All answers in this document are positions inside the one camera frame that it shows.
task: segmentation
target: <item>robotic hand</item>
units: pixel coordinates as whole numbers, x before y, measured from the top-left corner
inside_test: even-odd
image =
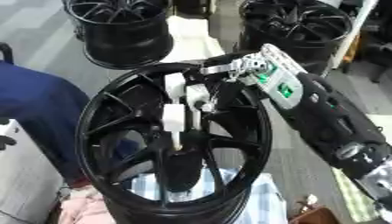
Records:
[[[382,128],[324,79],[307,73],[273,45],[227,65],[203,67],[200,72],[228,72],[227,82],[257,86],[321,158],[392,211],[392,147]]]

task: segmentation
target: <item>cable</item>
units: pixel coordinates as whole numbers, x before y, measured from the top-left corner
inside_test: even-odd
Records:
[[[1,209],[0,209],[0,214],[3,214],[3,215],[5,215],[5,216],[8,216],[8,217],[12,218],[13,220],[20,221],[20,222],[23,222],[23,223],[25,223],[25,224],[35,224],[35,223],[30,222],[30,221],[28,221],[28,220],[19,219],[18,217],[13,216],[13,215],[10,214],[10,213],[6,213],[5,211],[3,211],[3,210],[1,210]]]

